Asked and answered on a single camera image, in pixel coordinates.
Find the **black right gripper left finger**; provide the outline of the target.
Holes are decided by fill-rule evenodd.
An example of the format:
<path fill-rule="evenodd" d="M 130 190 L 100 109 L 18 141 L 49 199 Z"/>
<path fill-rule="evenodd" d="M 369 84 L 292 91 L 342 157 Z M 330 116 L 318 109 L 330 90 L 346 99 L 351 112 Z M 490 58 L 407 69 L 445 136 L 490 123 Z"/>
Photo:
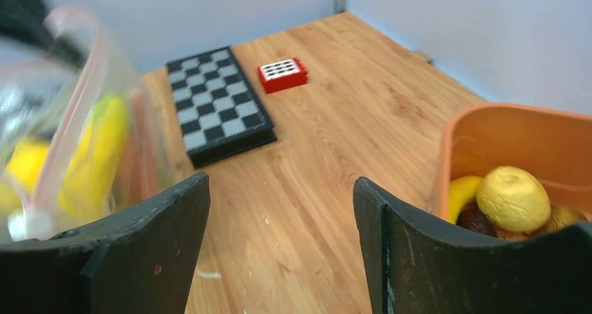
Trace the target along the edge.
<path fill-rule="evenodd" d="M 1 247 L 2 313 L 183 313 L 210 208 L 209 177 L 62 232 Z"/>

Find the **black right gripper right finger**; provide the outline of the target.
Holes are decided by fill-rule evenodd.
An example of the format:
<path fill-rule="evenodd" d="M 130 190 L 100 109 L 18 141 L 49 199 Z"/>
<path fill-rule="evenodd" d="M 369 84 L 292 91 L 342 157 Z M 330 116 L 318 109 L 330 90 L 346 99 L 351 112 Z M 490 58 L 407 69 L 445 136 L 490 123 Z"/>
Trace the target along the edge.
<path fill-rule="evenodd" d="M 591 224 L 505 241 L 360 177 L 353 188 L 374 313 L 590 313 Z"/>

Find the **yellow toy bell pepper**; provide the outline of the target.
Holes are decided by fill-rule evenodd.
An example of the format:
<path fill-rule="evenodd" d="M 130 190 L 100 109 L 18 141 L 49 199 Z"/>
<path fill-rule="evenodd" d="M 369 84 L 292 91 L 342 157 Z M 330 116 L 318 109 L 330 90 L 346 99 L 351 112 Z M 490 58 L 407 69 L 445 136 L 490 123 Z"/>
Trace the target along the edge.
<path fill-rule="evenodd" d="M 19 209 L 22 197 L 31 197 L 49 147 L 48 140 L 29 138 L 16 144 L 13 155 L 1 172 L 2 214 Z"/>

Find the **clear zip top bag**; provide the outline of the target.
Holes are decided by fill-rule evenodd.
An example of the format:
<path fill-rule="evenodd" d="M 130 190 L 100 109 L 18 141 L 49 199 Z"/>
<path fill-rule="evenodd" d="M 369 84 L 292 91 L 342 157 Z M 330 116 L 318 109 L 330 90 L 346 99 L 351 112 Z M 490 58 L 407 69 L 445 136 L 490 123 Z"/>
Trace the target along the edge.
<path fill-rule="evenodd" d="M 106 28 L 89 10 L 75 6 L 53 10 L 43 24 L 82 52 L 82 65 L 49 57 L 1 69 L 1 172 L 20 140 L 50 142 L 31 197 L 22 197 L 19 209 L 1 213 L 3 244 L 48 239 L 87 224 L 61 211 L 58 197 L 94 108 L 108 94 L 125 98 L 129 124 L 104 217 L 175 183 L 157 105 Z"/>

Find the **orange plastic basket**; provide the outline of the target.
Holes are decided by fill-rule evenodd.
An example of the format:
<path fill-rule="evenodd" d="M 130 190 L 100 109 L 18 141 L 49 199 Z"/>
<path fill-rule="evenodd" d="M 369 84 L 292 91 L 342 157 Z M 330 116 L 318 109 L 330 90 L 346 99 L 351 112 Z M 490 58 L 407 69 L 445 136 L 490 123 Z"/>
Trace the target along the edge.
<path fill-rule="evenodd" d="M 445 218 L 449 182 L 502 165 L 532 174 L 551 201 L 591 215 L 591 116 L 512 103 L 482 103 L 445 125 L 429 213 Z"/>

